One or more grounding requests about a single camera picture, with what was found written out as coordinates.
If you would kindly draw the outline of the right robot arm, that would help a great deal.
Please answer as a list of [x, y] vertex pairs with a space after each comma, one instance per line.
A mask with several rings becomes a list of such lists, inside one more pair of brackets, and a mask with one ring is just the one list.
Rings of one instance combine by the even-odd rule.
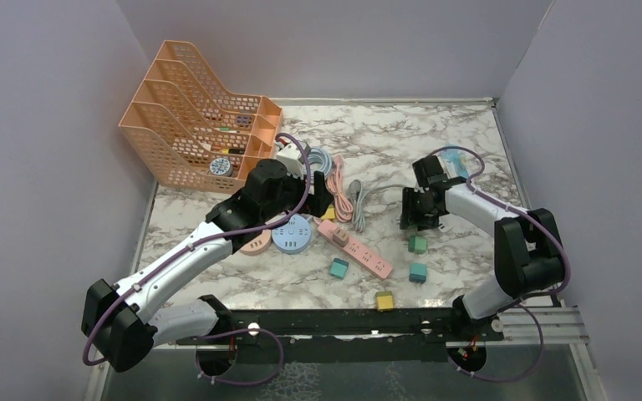
[[452, 303], [448, 321], [456, 338], [472, 338], [520, 299], [566, 282], [564, 249], [550, 211], [516, 208], [479, 191], [463, 177], [450, 178], [434, 155], [417, 160], [412, 169], [418, 186], [402, 190], [400, 229], [436, 229], [441, 217], [454, 215], [494, 240], [494, 272]]

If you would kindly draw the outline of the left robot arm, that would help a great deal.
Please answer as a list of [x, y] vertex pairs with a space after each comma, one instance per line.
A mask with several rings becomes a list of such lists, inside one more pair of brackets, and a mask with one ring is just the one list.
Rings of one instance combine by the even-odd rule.
[[298, 213], [322, 216], [333, 199], [318, 170], [297, 177], [278, 160], [258, 162], [243, 187], [213, 206], [205, 220], [164, 256], [114, 284], [99, 279], [90, 285], [81, 321], [87, 337], [83, 363], [107, 362], [117, 372], [133, 368], [163, 333], [154, 318], [185, 284]]

